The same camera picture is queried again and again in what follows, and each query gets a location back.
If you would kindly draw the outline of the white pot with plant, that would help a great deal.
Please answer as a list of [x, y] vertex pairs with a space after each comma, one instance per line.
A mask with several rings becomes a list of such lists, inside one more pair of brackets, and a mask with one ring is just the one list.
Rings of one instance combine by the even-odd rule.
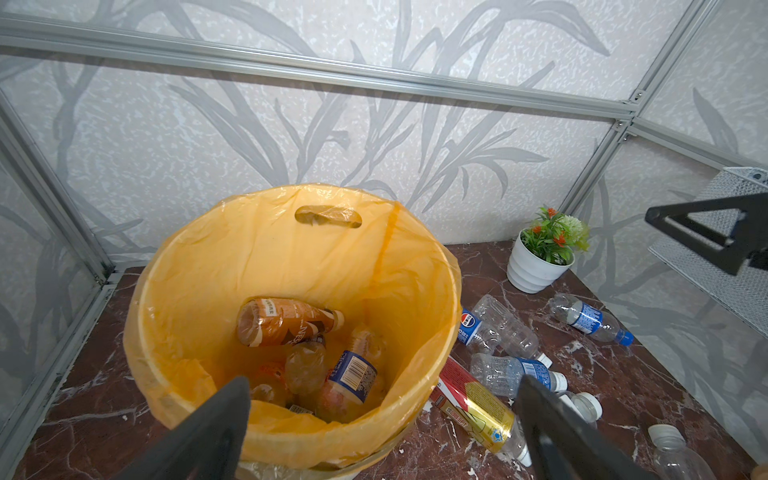
[[590, 230], [577, 217], [542, 206], [513, 245], [507, 279], [518, 290], [536, 294], [571, 268], [577, 252], [589, 249]]

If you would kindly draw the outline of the clear ribbed bottle white cap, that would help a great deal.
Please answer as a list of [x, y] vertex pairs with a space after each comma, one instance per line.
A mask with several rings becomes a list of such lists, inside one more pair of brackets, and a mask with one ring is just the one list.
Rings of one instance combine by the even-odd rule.
[[485, 347], [483, 353], [494, 353], [501, 348], [510, 356], [536, 360], [546, 368], [552, 360], [543, 353], [538, 337], [518, 316], [512, 307], [485, 294], [473, 307], [473, 313], [482, 321]]

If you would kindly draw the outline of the red yellow drink can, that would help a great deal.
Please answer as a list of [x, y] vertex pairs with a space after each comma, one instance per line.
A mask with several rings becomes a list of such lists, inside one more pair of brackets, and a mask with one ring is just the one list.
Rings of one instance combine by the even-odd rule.
[[430, 400], [494, 454], [512, 437], [514, 413], [452, 357], [441, 370]]

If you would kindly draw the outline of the brown Nescafe coffee bottle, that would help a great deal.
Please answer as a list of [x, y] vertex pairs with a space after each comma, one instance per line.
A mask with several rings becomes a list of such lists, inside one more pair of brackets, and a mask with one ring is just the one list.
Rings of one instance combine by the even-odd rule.
[[251, 348], [295, 345], [336, 331], [344, 323], [338, 310], [288, 298], [255, 297], [241, 306], [236, 333], [240, 343]]

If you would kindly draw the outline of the small tan round object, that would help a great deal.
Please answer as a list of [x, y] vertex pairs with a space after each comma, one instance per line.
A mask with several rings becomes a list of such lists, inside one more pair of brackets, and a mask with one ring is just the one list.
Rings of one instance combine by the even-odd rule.
[[757, 465], [750, 473], [751, 480], [768, 480], [768, 464]]

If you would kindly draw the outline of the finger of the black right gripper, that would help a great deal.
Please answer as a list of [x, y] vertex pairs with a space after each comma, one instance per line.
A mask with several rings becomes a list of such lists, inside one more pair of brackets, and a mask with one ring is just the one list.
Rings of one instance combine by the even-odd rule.
[[[725, 227], [704, 223], [725, 213], [735, 215]], [[655, 206], [646, 211], [645, 222], [731, 276], [743, 266], [767, 269], [765, 193]]]

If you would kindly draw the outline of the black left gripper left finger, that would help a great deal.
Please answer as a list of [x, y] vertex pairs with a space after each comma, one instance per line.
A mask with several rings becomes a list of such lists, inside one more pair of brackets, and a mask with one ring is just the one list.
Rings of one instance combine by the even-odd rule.
[[115, 477], [233, 479], [250, 405], [248, 380], [238, 376]]

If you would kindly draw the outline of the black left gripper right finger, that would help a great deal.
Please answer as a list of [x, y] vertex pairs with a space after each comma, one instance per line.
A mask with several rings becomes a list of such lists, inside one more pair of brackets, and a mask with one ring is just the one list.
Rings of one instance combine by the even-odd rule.
[[536, 479], [655, 479], [532, 376], [515, 399]]

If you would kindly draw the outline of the small clear bottle white cap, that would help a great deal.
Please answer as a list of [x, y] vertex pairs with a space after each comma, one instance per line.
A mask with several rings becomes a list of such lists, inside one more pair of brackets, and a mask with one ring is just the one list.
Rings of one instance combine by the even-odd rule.
[[648, 428], [655, 450], [653, 465], [661, 479], [715, 480], [706, 461], [687, 446], [680, 431], [668, 424], [655, 424]]

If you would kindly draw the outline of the white bin yellow bag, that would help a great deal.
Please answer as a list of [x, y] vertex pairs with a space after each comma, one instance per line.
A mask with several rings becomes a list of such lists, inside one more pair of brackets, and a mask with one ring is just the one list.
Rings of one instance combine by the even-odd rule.
[[237, 380], [236, 473], [365, 469], [407, 434], [456, 341], [456, 258], [403, 205], [284, 186], [231, 197], [169, 237], [140, 276], [123, 345], [168, 428]]

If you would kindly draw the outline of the small Pepsi bottle blue cap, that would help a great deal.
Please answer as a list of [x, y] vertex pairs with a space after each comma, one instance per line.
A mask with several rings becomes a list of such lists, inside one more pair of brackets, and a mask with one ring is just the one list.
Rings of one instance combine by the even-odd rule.
[[462, 312], [457, 339], [471, 354], [492, 355], [499, 345], [495, 327], [468, 309]]

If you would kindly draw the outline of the crushed blue label bottle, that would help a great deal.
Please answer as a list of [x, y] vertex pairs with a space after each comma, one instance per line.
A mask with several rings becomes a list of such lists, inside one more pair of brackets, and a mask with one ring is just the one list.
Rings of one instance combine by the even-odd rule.
[[547, 302], [547, 307], [558, 322], [590, 336], [595, 342], [630, 346], [635, 340], [634, 335], [624, 329], [612, 314], [571, 294], [555, 294]]

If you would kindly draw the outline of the clear bottle blue label white cap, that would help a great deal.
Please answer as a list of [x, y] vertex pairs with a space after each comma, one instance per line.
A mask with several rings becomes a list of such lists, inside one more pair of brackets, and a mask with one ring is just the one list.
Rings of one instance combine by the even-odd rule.
[[539, 361], [517, 357], [473, 354], [470, 374], [494, 395], [511, 399], [517, 396], [525, 376], [531, 376], [551, 392], [568, 389], [568, 381], [562, 373], [549, 370]]

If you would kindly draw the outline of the orange label bottle orange cap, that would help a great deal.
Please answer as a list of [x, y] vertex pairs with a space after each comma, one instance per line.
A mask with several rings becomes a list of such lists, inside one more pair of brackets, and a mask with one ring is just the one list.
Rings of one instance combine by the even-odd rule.
[[261, 365], [250, 382], [250, 397], [254, 401], [285, 407], [289, 403], [290, 391], [285, 381], [285, 369], [281, 363], [268, 362]]

